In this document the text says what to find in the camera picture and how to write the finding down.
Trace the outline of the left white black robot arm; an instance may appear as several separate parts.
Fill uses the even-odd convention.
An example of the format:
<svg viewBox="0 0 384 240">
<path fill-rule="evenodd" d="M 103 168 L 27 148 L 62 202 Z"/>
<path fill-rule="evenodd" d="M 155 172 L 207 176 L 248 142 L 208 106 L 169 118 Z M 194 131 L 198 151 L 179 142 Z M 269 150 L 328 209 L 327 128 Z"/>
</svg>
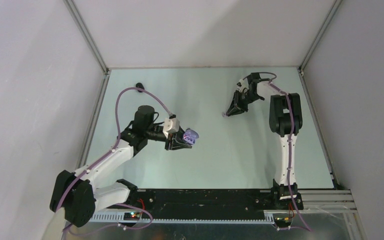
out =
<svg viewBox="0 0 384 240">
<path fill-rule="evenodd" d="M 90 165 L 73 172 L 63 170 L 55 180 L 49 208 L 56 213 L 64 209 L 66 221 L 76 227 L 84 226 L 92 216 L 103 209 L 122 204 L 133 208 L 138 202 L 134 185 L 117 180 L 101 187 L 100 183 L 116 168 L 135 157 L 149 141 L 163 142 L 167 151 L 190 149 L 199 134 L 182 129 L 179 120 L 172 115 L 162 123 L 155 122 L 157 112 L 152 106 L 141 105 L 134 119 L 119 133 L 115 146 Z"/>
</svg>

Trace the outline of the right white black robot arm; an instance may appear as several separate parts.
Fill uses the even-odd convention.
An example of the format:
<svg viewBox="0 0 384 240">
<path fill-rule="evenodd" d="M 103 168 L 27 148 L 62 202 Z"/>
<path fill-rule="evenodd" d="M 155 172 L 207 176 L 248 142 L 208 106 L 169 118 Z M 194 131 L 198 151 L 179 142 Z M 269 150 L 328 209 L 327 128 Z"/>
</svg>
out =
<svg viewBox="0 0 384 240">
<path fill-rule="evenodd" d="M 280 161 L 273 179 L 271 204 L 284 209 L 298 196 L 295 175 L 295 147 L 303 126 L 301 97 L 274 85 L 277 75 L 272 72 L 252 72 L 236 83 L 231 103 L 224 113 L 230 117 L 246 113 L 258 100 L 268 101 L 268 123 L 280 142 Z"/>
</svg>

